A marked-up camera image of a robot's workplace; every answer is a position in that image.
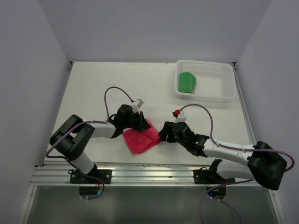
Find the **red cloth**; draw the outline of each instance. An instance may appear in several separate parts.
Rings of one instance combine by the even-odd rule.
[[[153,124],[146,119],[151,128],[138,132],[134,129],[125,131],[122,135],[133,154],[141,154],[161,142],[158,131]]]

